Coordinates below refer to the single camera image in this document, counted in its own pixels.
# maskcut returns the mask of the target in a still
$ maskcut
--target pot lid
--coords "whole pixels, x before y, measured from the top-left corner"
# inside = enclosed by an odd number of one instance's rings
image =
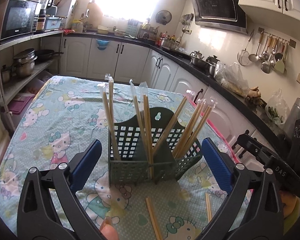
[[[34,53],[34,49],[33,48],[26,49],[26,50],[20,52],[19,54],[15,55],[13,57],[13,59],[25,58],[25,57],[28,57],[31,53]]]

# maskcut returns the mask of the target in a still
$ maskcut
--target blue gripper pad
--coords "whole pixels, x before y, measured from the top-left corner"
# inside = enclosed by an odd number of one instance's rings
[[[203,153],[213,176],[216,178],[220,189],[230,194],[233,188],[232,172],[234,162],[226,153],[220,152],[210,138],[205,138],[202,141],[201,152]]]
[[[99,140],[92,142],[84,153],[77,153],[71,160],[76,163],[76,158],[81,158],[76,164],[76,167],[71,173],[71,185],[70,189],[75,194],[75,192],[82,190],[86,184],[94,166],[96,166],[98,160],[100,159],[102,153],[102,145]]]

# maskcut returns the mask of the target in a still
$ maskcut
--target blender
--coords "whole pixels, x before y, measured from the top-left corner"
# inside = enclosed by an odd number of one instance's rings
[[[38,18],[38,24],[37,24],[37,32],[43,32],[44,31],[44,25],[46,22],[46,10],[47,8],[50,8],[53,5],[54,0],[40,0],[41,3],[41,10]]]

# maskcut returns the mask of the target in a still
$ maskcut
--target plastic bag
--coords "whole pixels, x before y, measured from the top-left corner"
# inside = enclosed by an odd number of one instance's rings
[[[283,99],[281,88],[275,91],[269,99],[265,111],[270,120],[282,129],[290,109],[287,102]]]
[[[228,88],[244,98],[247,97],[249,92],[248,81],[243,79],[240,66],[237,63],[233,63],[229,67],[221,61],[218,61],[214,78],[225,88]]]

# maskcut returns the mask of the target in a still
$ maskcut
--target stainless steel kettle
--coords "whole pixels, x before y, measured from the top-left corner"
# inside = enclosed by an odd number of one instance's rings
[[[298,119],[300,119],[300,98],[297,98],[296,101],[294,102],[283,127],[283,131],[286,135],[286,139],[290,142],[293,136],[294,124]]]

